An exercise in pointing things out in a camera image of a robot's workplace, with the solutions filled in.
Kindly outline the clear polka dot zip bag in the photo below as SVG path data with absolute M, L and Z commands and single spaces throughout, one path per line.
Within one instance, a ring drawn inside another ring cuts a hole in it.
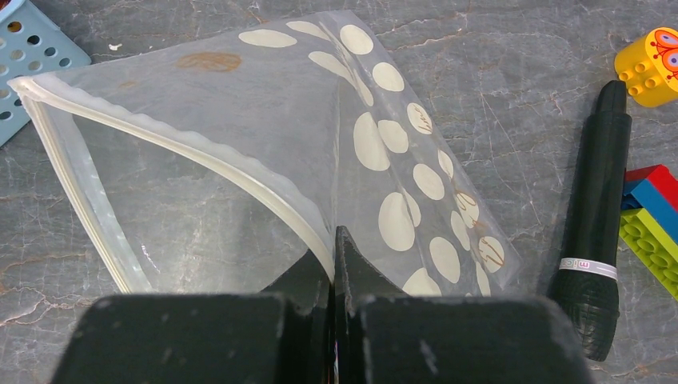
M 346 226 L 411 295 L 522 260 L 386 49 L 320 12 L 8 81 L 118 289 L 258 292 Z

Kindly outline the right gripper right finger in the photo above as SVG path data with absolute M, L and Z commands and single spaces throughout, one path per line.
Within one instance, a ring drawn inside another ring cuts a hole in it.
M 360 327 L 351 326 L 351 321 L 362 297 L 398 295 L 404 291 L 362 255 L 346 226 L 336 228 L 334 261 L 334 381 L 351 383 L 350 344 L 360 341 Z

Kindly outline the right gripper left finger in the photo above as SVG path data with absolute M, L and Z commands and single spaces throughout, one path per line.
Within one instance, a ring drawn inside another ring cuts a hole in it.
M 332 283 L 311 250 L 262 290 L 285 299 L 276 383 L 328 383 Z

